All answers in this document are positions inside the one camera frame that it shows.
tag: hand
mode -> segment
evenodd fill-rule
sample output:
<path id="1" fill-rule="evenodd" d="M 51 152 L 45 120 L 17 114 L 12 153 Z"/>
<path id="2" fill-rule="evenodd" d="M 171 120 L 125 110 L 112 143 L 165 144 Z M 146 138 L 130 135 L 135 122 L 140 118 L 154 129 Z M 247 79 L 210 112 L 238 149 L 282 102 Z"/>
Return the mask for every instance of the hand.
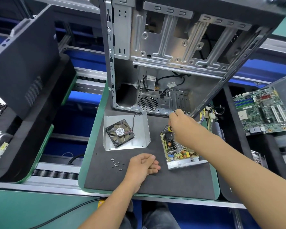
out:
<path id="1" fill-rule="evenodd" d="M 123 182 L 133 188 L 133 193 L 137 193 L 146 176 L 158 173 L 161 169 L 159 162 L 152 154 L 139 154 L 130 159 L 126 175 Z"/>
<path id="2" fill-rule="evenodd" d="M 197 135 L 209 133 L 205 127 L 198 124 L 192 117 L 185 115 L 181 109 L 177 109 L 176 112 L 170 114 L 168 125 L 171 126 L 174 131 L 175 140 L 181 145 L 193 150 L 193 141 Z"/>

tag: green circuit board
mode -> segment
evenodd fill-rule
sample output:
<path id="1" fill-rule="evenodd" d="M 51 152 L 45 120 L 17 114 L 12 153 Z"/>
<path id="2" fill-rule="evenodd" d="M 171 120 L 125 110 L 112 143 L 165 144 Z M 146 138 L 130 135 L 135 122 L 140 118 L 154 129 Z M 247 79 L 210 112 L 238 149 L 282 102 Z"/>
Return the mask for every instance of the green circuit board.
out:
<path id="1" fill-rule="evenodd" d="M 233 97 L 246 135 L 286 131 L 286 108 L 274 87 Z"/>

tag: black cooling fan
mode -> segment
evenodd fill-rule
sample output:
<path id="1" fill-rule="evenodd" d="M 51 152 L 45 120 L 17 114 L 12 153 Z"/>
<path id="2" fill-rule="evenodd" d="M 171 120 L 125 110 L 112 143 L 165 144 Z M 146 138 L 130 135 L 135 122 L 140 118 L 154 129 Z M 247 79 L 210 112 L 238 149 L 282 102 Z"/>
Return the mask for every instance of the black cooling fan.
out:
<path id="1" fill-rule="evenodd" d="M 134 133 L 125 119 L 107 127 L 106 132 L 108 133 L 115 148 L 134 138 Z"/>

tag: forearm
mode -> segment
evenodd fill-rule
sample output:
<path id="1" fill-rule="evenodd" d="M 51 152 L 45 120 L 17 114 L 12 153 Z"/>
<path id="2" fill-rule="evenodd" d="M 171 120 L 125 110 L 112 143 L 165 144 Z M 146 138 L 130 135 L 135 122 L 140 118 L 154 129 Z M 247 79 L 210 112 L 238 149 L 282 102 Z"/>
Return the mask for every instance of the forearm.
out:
<path id="1" fill-rule="evenodd" d="M 197 135 L 192 148 L 216 168 L 261 227 L 286 228 L 285 179 L 207 131 Z"/>
<path id="2" fill-rule="evenodd" d="M 123 181 L 79 229 L 119 228 L 131 197 L 133 196 L 133 192 L 133 187 Z"/>

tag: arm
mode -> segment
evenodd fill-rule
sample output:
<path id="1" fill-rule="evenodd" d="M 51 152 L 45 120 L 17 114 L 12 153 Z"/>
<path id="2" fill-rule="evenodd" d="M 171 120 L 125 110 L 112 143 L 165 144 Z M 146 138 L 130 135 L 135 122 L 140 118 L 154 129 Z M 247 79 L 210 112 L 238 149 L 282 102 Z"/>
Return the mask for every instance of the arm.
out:
<path id="1" fill-rule="evenodd" d="M 152 154 L 139 154 L 131 158 L 122 183 L 79 229 L 119 228 L 131 197 L 139 190 L 147 175 L 160 170 L 155 158 Z"/>
<path id="2" fill-rule="evenodd" d="M 180 109 L 171 113 L 169 125 L 176 141 L 215 167 L 260 227 L 286 228 L 285 179 L 239 153 Z"/>

